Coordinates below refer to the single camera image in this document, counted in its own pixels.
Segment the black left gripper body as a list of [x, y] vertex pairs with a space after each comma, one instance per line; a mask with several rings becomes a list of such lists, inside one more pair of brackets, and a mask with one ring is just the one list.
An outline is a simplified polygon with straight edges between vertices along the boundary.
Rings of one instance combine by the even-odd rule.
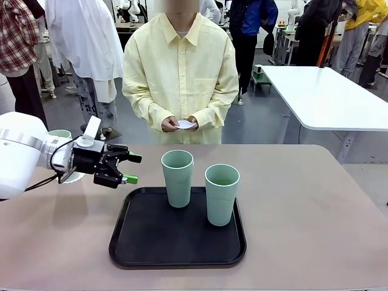
[[121, 175], [117, 169], [122, 161], [122, 146], [94, 144], [89, 148], [74, 145], [72, 167], [77, 172], [94, 175]]

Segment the person's right hand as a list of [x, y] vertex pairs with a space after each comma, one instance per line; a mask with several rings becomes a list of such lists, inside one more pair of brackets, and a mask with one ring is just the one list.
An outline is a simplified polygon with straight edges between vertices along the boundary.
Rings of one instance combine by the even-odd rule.
[[164, 119], [161, 123], [161, 129], [163, 132], [175, 132], [178, 130], [179, 122], [174, 116], [169, 116]]

